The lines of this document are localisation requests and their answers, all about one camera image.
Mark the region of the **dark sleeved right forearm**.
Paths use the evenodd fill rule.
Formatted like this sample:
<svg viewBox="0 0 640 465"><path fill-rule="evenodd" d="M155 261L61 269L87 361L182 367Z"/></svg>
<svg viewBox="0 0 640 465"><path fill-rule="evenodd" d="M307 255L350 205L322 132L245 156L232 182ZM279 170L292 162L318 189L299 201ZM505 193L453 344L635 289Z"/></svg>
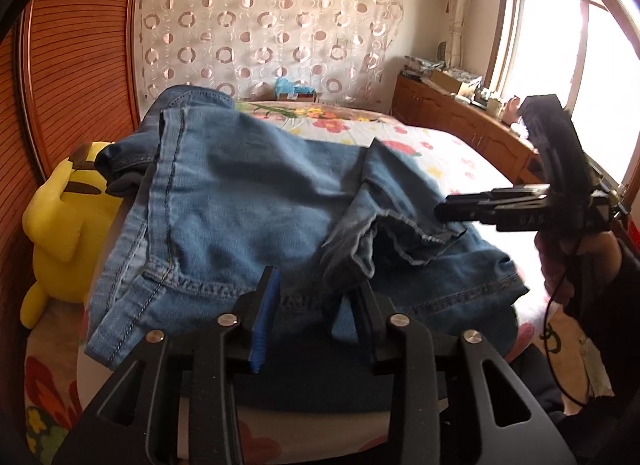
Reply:
<svg viewBox="0 0 640 465"><path fill-rule="evenodd" d="M570 277L575 295L565 312L600 351L613 392L566 420L564 436L579 464L639 462L639 259L618 247L620 268L605 284L595 263Z"/></svg>

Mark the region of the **person's right hand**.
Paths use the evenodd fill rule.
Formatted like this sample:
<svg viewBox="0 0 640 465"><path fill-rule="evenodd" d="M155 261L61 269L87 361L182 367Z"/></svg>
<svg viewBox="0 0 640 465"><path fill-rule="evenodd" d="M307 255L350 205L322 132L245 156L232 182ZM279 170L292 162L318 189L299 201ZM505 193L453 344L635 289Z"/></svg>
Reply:
<svg viewBox="0 0 640 465"><path fill-rule="evenodd" d="M550 298L567 306L586 277L593 292L603 291L622 266L620 244L611 231L583 237L560 237L550 231L535 237L544 287Z"/></svg>

